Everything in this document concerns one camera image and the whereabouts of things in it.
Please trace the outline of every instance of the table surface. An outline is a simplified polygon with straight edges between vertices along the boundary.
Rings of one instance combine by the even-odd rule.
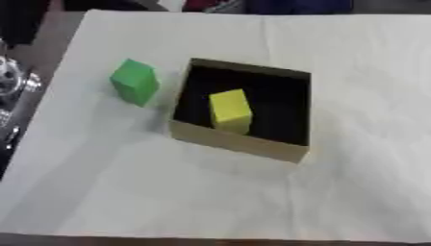
[[[0,185],[0,231],[430,240],[430,25],[90,12]],[[312,72],[304,161],[172,139],[166,121],[192,57]],[[147,108],[108,82],[126,58],[156,67],[162,87]]]
[[[180,12],[186,0],[160,0],[159,4],[167,8],[170,12]]]

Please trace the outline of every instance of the metal part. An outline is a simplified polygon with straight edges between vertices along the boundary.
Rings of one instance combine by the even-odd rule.
[[[43,88],[33,69],[8,57],[7,45],[0,38],[0,167],[9,162]]]

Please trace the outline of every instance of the green block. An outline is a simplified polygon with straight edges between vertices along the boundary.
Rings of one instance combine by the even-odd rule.
[[[140,107],[143,107],[159,89],[154,69],[130,59],[111,76],[111,82],[124,101]]]

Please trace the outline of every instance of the white sheet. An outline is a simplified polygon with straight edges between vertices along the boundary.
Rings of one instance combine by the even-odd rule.
[[[90,12],[0,185],[0,231],[431,240],[431,16]],[[313,72],[298,166],[171,139],[189,58]],[[162,83],[114,95],[126,58]]]
[[[186,0],[159,0],[159,4],[170,12],[181,12],[184,3],[186,3]]]

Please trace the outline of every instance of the open box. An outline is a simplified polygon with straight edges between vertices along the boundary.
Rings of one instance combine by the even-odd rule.
[[[247,135],[213,128],[209,95],[242,88],[253,120]],[[175,112],[174,138],[299,162],[309,150],[311,74],[226,61],[191,59]]]

